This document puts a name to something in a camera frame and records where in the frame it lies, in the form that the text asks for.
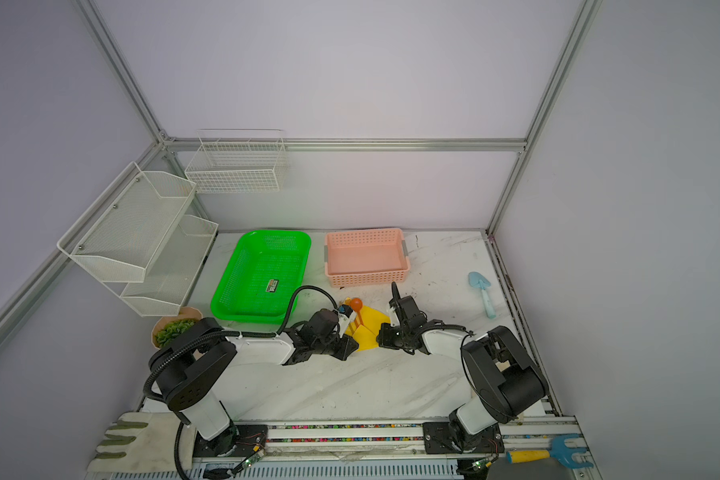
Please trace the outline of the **yellow paper napkin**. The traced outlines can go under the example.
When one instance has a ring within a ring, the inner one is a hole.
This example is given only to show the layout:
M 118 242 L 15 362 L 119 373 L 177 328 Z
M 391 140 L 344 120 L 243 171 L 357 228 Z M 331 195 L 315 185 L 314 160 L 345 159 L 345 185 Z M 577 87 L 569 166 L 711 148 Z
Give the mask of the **yellow paper napkin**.
M 346 298 L 344 304 L 349 305 L 351 298 Z M 361 318 L 355 318 L 345 332 L 352 336 L 359 344 L 359 351 L 372 350 L 378 347 L 376 338 L 382 323 L 390 323 L 388 315 L 365 306 L 362 309 Z

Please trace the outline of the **orange plastic spoon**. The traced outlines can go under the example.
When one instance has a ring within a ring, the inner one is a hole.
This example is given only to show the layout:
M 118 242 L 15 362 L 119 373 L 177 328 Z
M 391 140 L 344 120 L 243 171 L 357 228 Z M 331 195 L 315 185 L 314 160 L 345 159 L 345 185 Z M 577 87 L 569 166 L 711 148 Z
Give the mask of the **orange plastic spoon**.
M 357 317 L 358 319 L 360 319 L 360 318 L 361 318 L 362 309 L 363 309 L 363 307 L 364 307 L 363 301 L 362 301 L 360 298 L 358 298 L 358 297 L 351 298 L 350 301 L 349 301 L 349 306 L 350 306 L 350 308 L 353 310 L 353 312 L 355 313 L 356 317 Z

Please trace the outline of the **green plastic basket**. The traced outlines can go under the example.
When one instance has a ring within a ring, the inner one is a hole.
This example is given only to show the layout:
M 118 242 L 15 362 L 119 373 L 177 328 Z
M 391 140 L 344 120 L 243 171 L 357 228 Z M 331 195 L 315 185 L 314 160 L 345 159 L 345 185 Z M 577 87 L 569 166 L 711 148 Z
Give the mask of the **green plastic basket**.
M 301 231 L 256 230 L 238 240 L 210 302 L 218 320 L 279 325 L 302 285 L 312 241 Z M 278 279 L 274 293 L 266 287 Z

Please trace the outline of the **pink plastic basket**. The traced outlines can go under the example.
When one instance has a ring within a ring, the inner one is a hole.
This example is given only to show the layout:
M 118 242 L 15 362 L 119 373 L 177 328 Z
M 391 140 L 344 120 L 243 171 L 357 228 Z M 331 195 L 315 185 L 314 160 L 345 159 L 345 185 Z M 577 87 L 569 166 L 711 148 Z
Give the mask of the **pink plastic basket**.
M 325 274 L 334 288 L 404 282 L 411 269 L 399 228 L 329 232 L 324 242 Z

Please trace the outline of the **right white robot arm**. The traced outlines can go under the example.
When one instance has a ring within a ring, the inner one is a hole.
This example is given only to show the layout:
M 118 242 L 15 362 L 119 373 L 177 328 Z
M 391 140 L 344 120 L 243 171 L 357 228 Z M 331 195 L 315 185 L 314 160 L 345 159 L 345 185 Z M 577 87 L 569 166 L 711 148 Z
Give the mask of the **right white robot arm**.
M 540 366 L 513 332 L 496 326 L 482 335 L 468 328 L 429 319 L 412 296 L 403 297 L 391 284 L 389 306 L 395 325 L 383 324 L 377 335 L 381 348 L 438 355 L 460 363 L 470 387 L 470 400 L 453 410 L 445 422 L 423 425 L 428 453 L 490 453 L 505 451 L 499 426 L 510 423 L 549 394 Z

